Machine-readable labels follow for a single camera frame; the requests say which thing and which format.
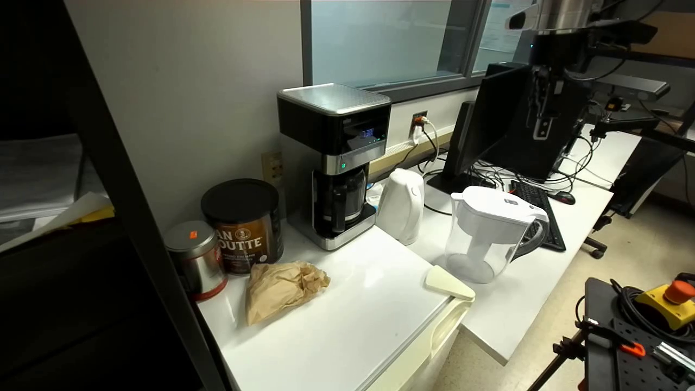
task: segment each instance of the computer monitor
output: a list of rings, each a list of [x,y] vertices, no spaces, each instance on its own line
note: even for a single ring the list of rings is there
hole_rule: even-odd
[[[529,82],[529,65],[488,70],[479,82],[475,103],[461,104],[445,167],[428,181],[429,186],[442,193],[463,191],[469,184],[494,186],[484,181],[474,166],[516,126],[526,126],[528,107],[522,103]]]

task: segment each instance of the window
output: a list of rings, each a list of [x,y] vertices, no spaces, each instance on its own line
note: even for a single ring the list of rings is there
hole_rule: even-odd
[[[514,56],[519,32],[507,32],[504,17],[528,5],[304,0],[304,82],[392,92],[399,100],[463,89],[488,60]]]

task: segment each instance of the coffee canister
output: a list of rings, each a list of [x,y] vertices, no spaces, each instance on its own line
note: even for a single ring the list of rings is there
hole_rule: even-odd
[[[206,222],[180,222],[165,235],[181,287],[197,302],[217,296],[226,285],[222,253]]]
[[[199,206],[217,235],[226,271],[248,273],[254,262],[281,257],[277,204],[277,189],[256,178],[226,181],[201,195]]]

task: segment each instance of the wall outlet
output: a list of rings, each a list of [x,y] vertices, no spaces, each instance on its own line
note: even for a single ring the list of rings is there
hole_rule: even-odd
[[[261,155],[261,167],[262,167],[262,181],[279,186],[281,184],[281,155],[279,153],[269,153]]]
[[[417,111],[417,113],[413,113],[413,117],[410,117],[410,130],[407,130],[407,139],[410,139],[410,142],[417,142],[417,139],[418,139],[418,126],[421,126],[421,124],[417,124],[417,117],[428,117],[428,111]]]

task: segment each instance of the container lid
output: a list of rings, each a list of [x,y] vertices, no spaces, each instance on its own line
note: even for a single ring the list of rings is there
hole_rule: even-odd
[[[209,224],[192,219],[172,227],[165,245],[170,253],[197,257],[217,245],[217,240]]]
[[[199,206],[209,219],[239,224],[272,212],[277,206],[277,191],[269,183],[239,178],[209,189]]]

